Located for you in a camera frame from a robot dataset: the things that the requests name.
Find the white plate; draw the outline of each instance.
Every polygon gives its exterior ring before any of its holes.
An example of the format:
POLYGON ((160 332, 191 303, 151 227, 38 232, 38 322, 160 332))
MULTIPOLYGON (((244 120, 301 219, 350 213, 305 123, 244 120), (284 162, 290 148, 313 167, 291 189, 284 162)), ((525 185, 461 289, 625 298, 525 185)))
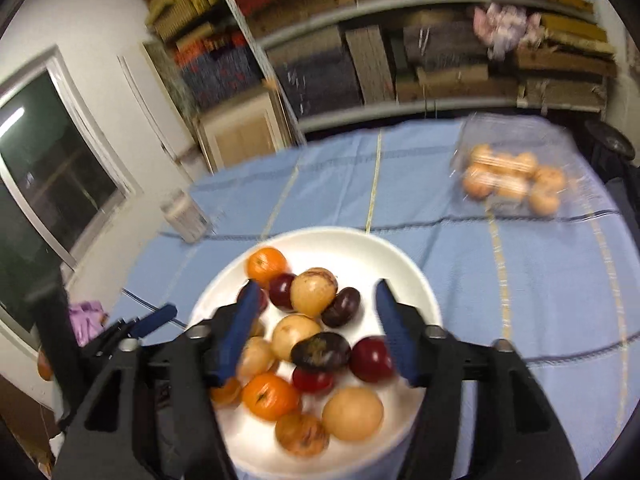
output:
MULTIPOLYGON (((440 309, 429 283, 406 254, 389 242, 361 231, 320 227, 271 238, 238 256, 200 296, 191 314, 190 326, 211 317, 217 307, 236 300, 238 290, 246 281, 244 262, 263 245, 278 248, 296 274, 309 267, 325 267, 334 273, 339 288, 353 286, 360 291, 363 307, 360 317, 336 330, 351 345, 364 336, 383 333, 374 307, 374 286, 381 278, 388 280, 398 301, 417 307, 426 323, 442 325, 440 309)), ((267 339, 284 316, 286 314, 272 304, 262 314, 267 339)), ((278 374, 290 380, 292 371, 291 364, 281 363, 278 374)), ((362 383, 352 374, 345 373, 337 386, 347 384, 362 383)), ((421 389, 409 388, 403 380, 373 388, 385 406, 380 431, 359 444, 332 438, 328 449, 311 459, 296 458, 284 452, 275 440, 274 425, 258 420, 242 405, 235 410, 218 410, 218 423, 232 461, 258 478, 338 478, 375 462, 399 444, 411 429, 424 394, 421 389)), ((327 398, 305 396, 305 409, 320 415, 327 398)))

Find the table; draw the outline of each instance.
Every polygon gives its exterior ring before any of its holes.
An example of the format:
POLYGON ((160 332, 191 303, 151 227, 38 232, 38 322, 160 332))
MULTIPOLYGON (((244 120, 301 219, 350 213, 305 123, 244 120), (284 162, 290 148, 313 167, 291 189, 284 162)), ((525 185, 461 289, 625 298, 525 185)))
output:
MULTIPOLYGON (((532 128, 565 142, 541 118, 496 118, 505 136, 532 128)), ((423 270, 444 326, 490 344, 508 336, 542 384, 586 476, 640 397, 640 262, 613 200, 579 154, 575 201, 553 219, 492 217, 462 200, 450 177, 462 122, 410 121, 361 130, 230 168, 191 195, 213 232, 190 246, 166 226, 132 269, 112 319, 169 301, 177 322, 146 343, 174 338, 213 279, 261 240, 289 230, 349 226, 402 249, 423 270)), ((465 385, 455 473, 466 472, 474 417, 465 385)), ((354 478, 389 479, 406 444, 354 478)), ((240 478, 249 478, 240 474, 240 478)))

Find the white shelf board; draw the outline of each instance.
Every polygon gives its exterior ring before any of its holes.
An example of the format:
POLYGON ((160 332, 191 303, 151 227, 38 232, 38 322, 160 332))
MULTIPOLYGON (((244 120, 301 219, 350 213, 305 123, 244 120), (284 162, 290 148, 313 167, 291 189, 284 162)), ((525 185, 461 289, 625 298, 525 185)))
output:
POLYGON ((258 44, 263 49, 273 48, 299 36, 304 36, 319 28, 335 25, 335 23, 345 22, 359 16, 375 14, 385 10, 402 9, 405 7, 419 7, 437 4, 488 4, 497 2, 500 4, 513 4, 524 7, 535 7, 538 9, 550 10, 579 18, 587 22, 594 22, 594 16, 575 7, 566 6, 550 0, 365 0, 352 6, 340 7, 329 12, 316 14, 305 22, 291 25, 290 27, 277 30, 258 40, 258 44))
POLYGON ((463 110, 465 108, 506 108, 515 107, 516 98, 506 97, 455 97, 446 99, 430 99, 412 101, 409 103, 388 102, 375 105, 365 105, 347 110, 338 110, 314 115, 307 119, 299 119, 300 130, 304 134, 357 124, 386 117, 412 115, 436 110, 463 110))

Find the window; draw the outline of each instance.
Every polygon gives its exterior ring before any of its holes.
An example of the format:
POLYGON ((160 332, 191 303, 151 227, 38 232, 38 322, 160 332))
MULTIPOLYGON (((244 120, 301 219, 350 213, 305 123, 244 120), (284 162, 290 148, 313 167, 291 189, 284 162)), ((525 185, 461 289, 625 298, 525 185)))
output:
POLYGON ((55 50, 0 86, 0 317, 30 344, 33 283, 72 272, 129 190, 90 124, 55 50))

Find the screw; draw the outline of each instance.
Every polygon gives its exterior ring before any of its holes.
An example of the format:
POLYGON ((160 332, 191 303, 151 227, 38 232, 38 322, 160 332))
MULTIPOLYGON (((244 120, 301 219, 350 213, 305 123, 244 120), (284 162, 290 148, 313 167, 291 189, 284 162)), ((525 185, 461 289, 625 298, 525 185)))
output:
POLYGON ((196 325, 187 330, 187 337, 189 339, 202 339, 210 333, 211 329, 207 325, 196 325))
POLYGON ((133 352, 140 346, 140 341, 137 339, 133 339, 129 337, 127 339, 123 339, 118 343, 118 348, 123 352, 133 352))
POLYGON ((429 339, 444 339, 446 338, 447 333, 442 329, 441 326, 428 325, 427 329, 424 331, 424 335, 429 339))

